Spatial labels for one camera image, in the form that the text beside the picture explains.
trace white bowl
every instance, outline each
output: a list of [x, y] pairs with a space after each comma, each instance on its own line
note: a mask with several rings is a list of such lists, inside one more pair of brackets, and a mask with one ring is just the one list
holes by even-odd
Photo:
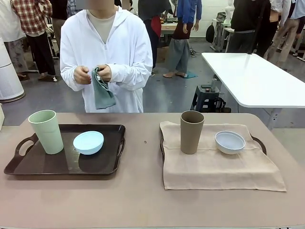
[[73, 145], [75, 149], [84, 155], [92, 155], [102, 148], [104, 143], [104, 135], [97, 131], [88, 131], [78, 135]]
[[232, 131], [221, 131], [215, 135], [217, 148], [225, 154], [237, 154], [244, 146], [246, 141], [239, 134]]

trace green cloth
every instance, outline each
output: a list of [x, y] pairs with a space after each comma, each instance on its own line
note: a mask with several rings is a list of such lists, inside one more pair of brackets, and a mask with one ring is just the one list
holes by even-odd
[[108, 107], [116, 105], [114, 95], [109, 91], [108, 84], [101, 80], [98, 72], [100, 71], [99, 67], [96, 67], [92, 71], [92, 83], [94, 88], [94, 97], [95, 97], [95, 108], [97, 110], [106, 109]]

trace white wall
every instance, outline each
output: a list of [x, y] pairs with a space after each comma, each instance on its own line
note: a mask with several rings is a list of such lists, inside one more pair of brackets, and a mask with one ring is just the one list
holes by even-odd
[[[228, 6], [228, 0], [202, 0], [202, 5], [200, 29], [198, 32], [192, 32], [191, 37], [205, 37], [205, 32], [211, 25], [212, 19], [216, 18], [218, 12], [224, 11], [224, 8]], [[138, 9], [138, 0], [133, 0], [133, 7]]]

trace person's left hand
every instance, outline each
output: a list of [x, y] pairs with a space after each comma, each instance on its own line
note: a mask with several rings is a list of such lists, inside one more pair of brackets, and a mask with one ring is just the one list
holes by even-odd
[[193, 30], [195, 30], [196, 32], [199, 30], [199, 23], [195, 23]]
[[106, 64], [101, 64], [98, 66], [100, 68], [100, 71], [97, 72], [98, 75], [103, 79], [105, 82], [109, 82], [111, 80], [111, 68]]

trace black tray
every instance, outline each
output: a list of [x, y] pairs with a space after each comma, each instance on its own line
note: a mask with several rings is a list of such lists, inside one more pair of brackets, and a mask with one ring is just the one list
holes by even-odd
[[[55, 155], [45, 153], [36, 134], [21, 141], [14, 158], [4, 169], [10, 175], [110, 175], [120, 162], [125, 147], [123, 125], [59, 125], [64, 149]], [[99, 152], [86, 156], [73, 146], [77, 135], [86, 131], [98, 131], [104, 135], [104, 144]], [[25, 155], [19, 154], [26, 142], [32, 141]]]
[[[160, 141], [160, 148], [161, 148], [161, 153], [162, 153], [162, 157], [163, 157], [163, 159], [164, 159], [164, 147], [163, 147], [163, 142], [164, 142], [164, 137], [163, 137], [163, 133], [161, 132], [161, 141]], [[259, 140], [258, 138], [256, 138], [256, 137], [253, 137], [252, 135], [251, 135], [251, 137], [252, 137], [252, 139], [254, 140], [254, 141], [256, 141], [260, 146], [261, 146], [261, 148], [262, 148], [262, 152], [265, 154], [265, 155], [267, 155], [267, 149], [266, 149], [266, 146], [264, 145], [264, 143], [261, 141], [261, 140]]]

